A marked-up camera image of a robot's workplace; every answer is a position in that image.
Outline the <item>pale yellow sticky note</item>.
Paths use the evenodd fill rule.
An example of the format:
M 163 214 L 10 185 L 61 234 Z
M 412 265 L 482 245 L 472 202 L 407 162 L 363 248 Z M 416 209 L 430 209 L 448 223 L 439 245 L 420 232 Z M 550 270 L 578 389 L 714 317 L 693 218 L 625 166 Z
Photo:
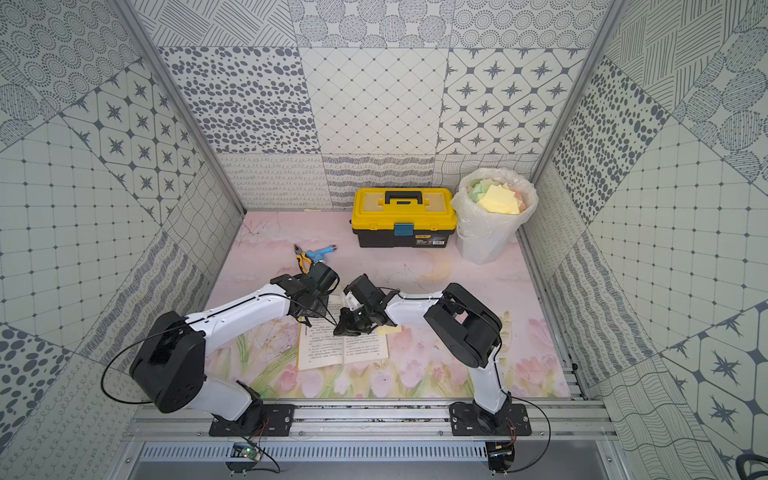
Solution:
M 377 335 L 388 335 L 388 334 L 399 333 L 401 331 L 402 331 L 402 327 L 400 325 L 398 326 L 384 325 L 384 326 L 378 327 L 375 330 Z

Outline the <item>yellow children's book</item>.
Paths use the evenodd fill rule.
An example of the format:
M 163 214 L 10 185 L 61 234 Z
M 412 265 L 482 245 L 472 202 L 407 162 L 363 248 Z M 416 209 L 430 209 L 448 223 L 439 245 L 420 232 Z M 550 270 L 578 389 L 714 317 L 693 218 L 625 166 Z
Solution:
M 328 320 L 312 318 L 311 323 L 311 327 L 300 326 L 298 371 L 389 358 L 384 335 L 334 336 L 334 328 Z

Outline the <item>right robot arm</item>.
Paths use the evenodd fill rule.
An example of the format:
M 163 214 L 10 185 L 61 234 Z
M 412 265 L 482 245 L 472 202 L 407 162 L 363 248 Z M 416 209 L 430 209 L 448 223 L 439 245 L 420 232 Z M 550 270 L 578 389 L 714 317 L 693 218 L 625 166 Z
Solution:
M 509 403 L 496 365 L 502 321 L 465 287 L 453 282 L 440 292 L 407 294 L 378 287 L 362 274 L 343 293 L 336 336 L 370 334 L 383 326 L 426 324 L 468 368 L 479 409 L 494 415 Z

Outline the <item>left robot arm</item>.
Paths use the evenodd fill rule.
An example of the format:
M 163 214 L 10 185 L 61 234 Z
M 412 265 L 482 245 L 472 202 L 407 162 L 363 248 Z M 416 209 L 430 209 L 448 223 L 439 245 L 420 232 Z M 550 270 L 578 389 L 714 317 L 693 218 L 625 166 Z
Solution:
M 157 318 L 130 368 L 132 379 L 162 413 L 207 412 L 219 421 L 257 429 L 263 401 L 251 387 L 210 377 L 206 360 L 247 331 L 286 316 L 309 324 L 327 317 L 326 302 L 338 282 L 325 264 L 281 275 L 239 299 L 203 312 L 167 312 Z

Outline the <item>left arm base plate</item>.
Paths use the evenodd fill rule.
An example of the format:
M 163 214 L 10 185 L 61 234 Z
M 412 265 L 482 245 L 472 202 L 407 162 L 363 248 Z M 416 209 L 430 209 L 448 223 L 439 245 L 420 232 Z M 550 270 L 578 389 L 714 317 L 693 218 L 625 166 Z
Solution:
M 210 437 L 287 437 L 293 424 L 293 404 L 260 404 L 251 406 L 237 420 L 213 416 Z

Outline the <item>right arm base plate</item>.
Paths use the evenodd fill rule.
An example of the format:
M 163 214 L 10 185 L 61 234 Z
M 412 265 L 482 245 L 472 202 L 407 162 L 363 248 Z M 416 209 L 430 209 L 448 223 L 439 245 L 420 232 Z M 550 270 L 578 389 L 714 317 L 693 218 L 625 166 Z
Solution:
M 448 407 L 454 436 L 530 436 L 532 428 L 526 407 L 505 402 L 497 413 L 489 413 L 474 403 L 454 402 Z

